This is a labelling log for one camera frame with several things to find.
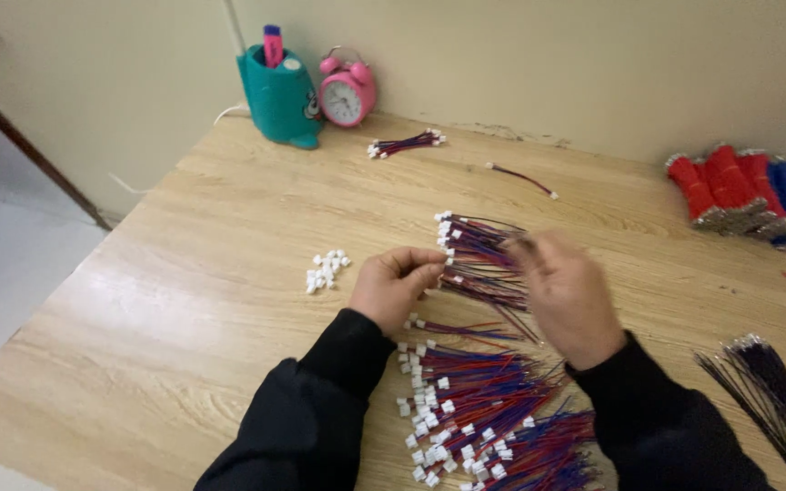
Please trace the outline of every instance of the hand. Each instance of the hand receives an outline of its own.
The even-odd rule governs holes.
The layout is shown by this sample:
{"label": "hand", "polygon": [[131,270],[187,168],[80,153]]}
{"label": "hand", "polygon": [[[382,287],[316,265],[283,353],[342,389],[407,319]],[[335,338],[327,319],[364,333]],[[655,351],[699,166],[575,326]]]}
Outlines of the hand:
{"label": "hand", "polygon": [[387,337],[405,320],[427,288],[438,284],[447,255],[442,251],[399,247],[363,263],[348,307],[373,320]]}
{"label": "hand", "polygon": [[595,367],[626,345],[603,268],[558,230],[511,240],[529,284],[533,316],[576,370]]}

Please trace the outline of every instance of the person's left hand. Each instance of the person's left hand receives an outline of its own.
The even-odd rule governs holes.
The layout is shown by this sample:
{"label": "person's left hand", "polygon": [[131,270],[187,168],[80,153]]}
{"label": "person's left hand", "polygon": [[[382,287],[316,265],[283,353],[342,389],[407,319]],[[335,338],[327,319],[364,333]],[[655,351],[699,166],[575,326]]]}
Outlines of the person's left hand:
{"label": "person's left hand", "polygon": [[403,329],[423,291],[438,284],[446,260],[442,251],[416,247],[372,256],[360,268],[348,307],[373,320],[390,337]]}

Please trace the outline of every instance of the clock face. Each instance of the clock face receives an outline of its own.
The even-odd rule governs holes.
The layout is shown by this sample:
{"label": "clock face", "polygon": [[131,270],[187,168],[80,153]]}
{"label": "clock face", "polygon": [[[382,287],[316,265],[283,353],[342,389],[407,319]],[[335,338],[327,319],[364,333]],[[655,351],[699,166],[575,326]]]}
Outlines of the clock face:
{"label": "clock face", "polygon": [[323,90],[323,108],[339,124],[353,124],[363,111],[363,102],[350,85],[333,80]]}

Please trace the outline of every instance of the pink highlighter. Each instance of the pink highlighter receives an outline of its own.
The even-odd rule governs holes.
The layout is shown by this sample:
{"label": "pink highlighter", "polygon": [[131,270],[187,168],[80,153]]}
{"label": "pink highlighter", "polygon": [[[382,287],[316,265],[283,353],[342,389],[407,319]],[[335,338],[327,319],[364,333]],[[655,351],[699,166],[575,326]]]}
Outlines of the pink highlighter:
{"label": "pink highlighter", "polygon": [[284,60],[284,40],[281,28],[269,24],[263,27],[263,51],[266,53],[266,67],[276,68]]}

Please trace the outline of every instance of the brown door frame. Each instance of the brown door frame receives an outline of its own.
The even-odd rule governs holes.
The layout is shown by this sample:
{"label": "brown door frame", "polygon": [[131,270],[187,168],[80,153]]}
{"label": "brown door frame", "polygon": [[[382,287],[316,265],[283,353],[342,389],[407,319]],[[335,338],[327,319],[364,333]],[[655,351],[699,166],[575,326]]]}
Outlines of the brown door frame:
{"label": "brown door frame", "polygon": [[84,193],[80,192],[78,188],[74,187],[64,175],[62,175],[53,164],[47,160],[47,157],[33,145],[22,133],[18,130],[5,115],[0,111],[0,130],[11,142],[16,145],[20,151],[26,155],[30,161],[35,163],[38,169],[47,175],[54,184],[60,186],[60,189],[67,194],[71,199],[82,208],[83,211],[95,220],[96,225],[105,229],[111,230],[111,227],[99,214],[99,210],[86,198]]}

